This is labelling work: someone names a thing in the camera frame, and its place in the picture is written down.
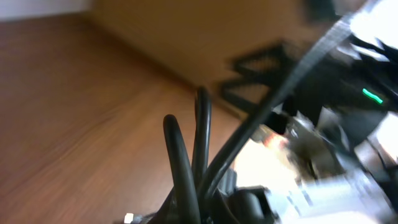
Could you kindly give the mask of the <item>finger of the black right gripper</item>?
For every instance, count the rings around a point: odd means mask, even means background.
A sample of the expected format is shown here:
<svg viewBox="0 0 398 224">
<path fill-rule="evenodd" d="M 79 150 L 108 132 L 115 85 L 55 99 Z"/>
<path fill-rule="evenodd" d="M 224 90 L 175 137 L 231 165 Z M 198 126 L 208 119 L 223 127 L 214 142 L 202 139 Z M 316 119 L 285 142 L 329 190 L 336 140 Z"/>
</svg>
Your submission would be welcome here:
<svg viewBox="0 0 398 224">
<path fill-rule="evenodd" d="M 224 80 L 219 85 L 220 97 L 233 107 L 250 113 L 270 87 L 277 84 L 298 60 L 299 48 L 286 40 L 277 40 L 267 46 L 233 57 L 231 71 L 239 78 Z"/>
</svg>

